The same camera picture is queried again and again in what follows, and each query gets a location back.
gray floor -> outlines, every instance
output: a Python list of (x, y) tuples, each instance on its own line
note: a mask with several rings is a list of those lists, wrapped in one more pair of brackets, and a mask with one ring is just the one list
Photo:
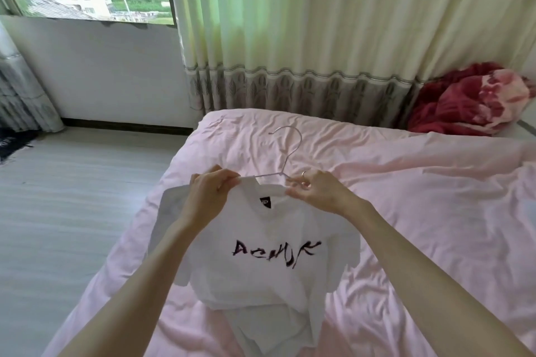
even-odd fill
[(70, 128), (0, 166), (0, 354), (38, 356), (185, 137)]

bed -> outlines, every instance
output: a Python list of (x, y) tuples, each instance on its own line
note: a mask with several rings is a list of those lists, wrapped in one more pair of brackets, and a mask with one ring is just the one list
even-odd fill
[[(536, 143), (413, 134), (267, 110), (209, 113), (172, 159), (44, 356), (56, 356), (141, 264), (163, 191), (218, 163), (242, 175), (331, 171), (461, 283), (536, 352)], [(172, 286), (147, 356), (238, 357), (223, 314)], [(326, 296), (316, 349), (305, 356), (433, 356), (368, 248)]]

white hanger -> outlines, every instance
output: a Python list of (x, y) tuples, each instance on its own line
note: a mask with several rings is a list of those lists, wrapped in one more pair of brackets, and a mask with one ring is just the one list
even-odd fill
[(281, 167), (281, 171), (279, 171), (279, 172), (273, 172), (273, 173), (271, 173), (271, 174), (256, 175), (256, 176), (254, 176), (253, 178), (270, 177), (270, 176), (272, 176), (272, 175), (284, 175), (284, 176), (287, 177), (288, 179), (291, 179), (291, 177), (289, 177), (289, 176), (288, 176), (287, 174), (285, 174), (283, 171), (285, 170), (285, 165), (287, 164), (288, 158), (289, 158), (292, 154), (294, 154), (294, 153), (298, 150), (298, 148), (300, 148), (300, 145), (301, 145), (301, 143), (302, 143), (302, 141), (303, 141), (303, 136), (302, 136), (302, 134), (301, 134), (301, 131), (299, 131), (298, 128), (297, 128), (297, 127), (294, 127), (294, 126), (281, 126), (281, 127), (278, 127), (277, 129), (273, 130), (272, 132), (268, 133), (268, 134), (272, 135), (272, 134), (274, 134), (276, 131), (279, 131), (279, 130), (281, 130), (281, 129), (285, 129), (285, 128), (294, 129), (294, 130), (296, 130), (296, 131), (298, 132), (298, 134), (300, 135), (300, 142), (298, 143), (298, 146), (297, 146), (294, 150), (292, 150), (292, 151), (290, 152), (290, 154), (287, 154), (287, 157), (285, 158), (285, 162), (283, 163), (283, 167)]

dark rug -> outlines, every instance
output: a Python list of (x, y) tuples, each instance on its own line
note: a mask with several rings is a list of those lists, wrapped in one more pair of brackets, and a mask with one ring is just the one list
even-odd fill
[(39, 131), (28, 130), (15, 132), (11, 129), (0, 128), (0, 162), (5, 161), (15, 151), (28, 145)]

floral blanket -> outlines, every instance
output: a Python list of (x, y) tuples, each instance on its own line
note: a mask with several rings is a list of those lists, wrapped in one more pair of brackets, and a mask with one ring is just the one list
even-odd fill
[(514, 71), (495, 62), (473, 64), (422, 87), (408, 130), (492, 136), (517, 120), (535, 95), (536, 87)]

